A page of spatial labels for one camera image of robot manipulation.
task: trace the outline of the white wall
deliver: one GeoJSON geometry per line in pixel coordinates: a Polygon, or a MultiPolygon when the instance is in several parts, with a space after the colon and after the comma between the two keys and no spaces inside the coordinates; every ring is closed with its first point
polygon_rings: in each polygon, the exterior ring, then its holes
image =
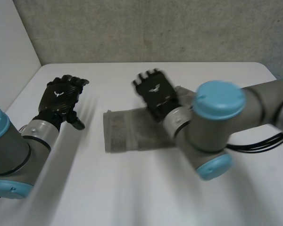
{"type": "Polygon", "coordinates": [[[41,67],[12,0],[0,0],[0,108],[6,111],[41,67]]]}

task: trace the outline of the white table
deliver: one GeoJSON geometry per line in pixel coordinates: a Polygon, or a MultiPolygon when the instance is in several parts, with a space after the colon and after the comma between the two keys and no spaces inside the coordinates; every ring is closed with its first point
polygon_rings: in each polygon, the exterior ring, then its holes
{"type": "MultiPolygon", "coordinates": [[[[84,131],[63,124],[38,181],[25,200],[0,199],[0,226],[280,226],[283,145],[262,154],[231,152],[233,168],[201,181],[179,149],[105,153],[103,113],[143,106],[131,81],[148,69],[195,90],[209,80],[241,87],[274,80],[257,63],[123,63],[43,66],[8,109],[17,128],[35,115],[46,84],[70,74],[90,81],[76,110],[84,131]]],[[[250,144],[271,126],[231,137],[250,144]]]]}

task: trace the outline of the white logo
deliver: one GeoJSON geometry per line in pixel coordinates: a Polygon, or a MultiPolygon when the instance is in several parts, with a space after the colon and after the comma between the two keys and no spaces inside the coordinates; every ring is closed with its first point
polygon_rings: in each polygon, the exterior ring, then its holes
{"type": "Polygon", "coordinates": [[[159,90],[160,84],[156,85],[155,89],[150,89],[149,92],[157,92],[159,90]]]}
{"type": "Polygon", "coordinates": [[[54,93],[55,93],[55,95],[58,97],[58,96],[61,96],[63,93],[56,93],[55,91],[54,91],[54,93]]]}

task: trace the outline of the robotic arm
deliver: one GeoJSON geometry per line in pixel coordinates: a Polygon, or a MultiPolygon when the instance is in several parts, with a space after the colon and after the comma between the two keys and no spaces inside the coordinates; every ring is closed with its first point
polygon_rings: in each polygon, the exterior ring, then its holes
{"type": "Polygon", "coordinates": [[[133,84],[203,180],[231,167],[233,161],[225,148],[234,147],[227,144],[232,133],[264,124],[283,131],[283,80],[243,89],[230,82],[209,81],[197,89],[191,110],[179,105],[161,71],[139,74],[133,84]]]}
{"type": "Polygon", "coordinates": [[[71,75],[48,83],[39,114],[22,134],[0,110],[0,197],[23,199],[30,193],[64,121],[78,130],[85,128],[73,109],[88,83],[71,75]]]}

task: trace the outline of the gray fabric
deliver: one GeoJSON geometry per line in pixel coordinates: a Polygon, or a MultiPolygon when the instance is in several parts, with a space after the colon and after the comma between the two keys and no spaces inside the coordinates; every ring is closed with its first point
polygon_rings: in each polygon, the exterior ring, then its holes
{"type": "MultiPolygon", "coordinates": [[[[190,107],[195,93],[180,86],[175,90],[180,104],[190,107]]],[[[103,122],[106,152],[145,151],[174,146],[162,123],[157,123],[146,108],[108,111],[103,115],[103,122]]]]}

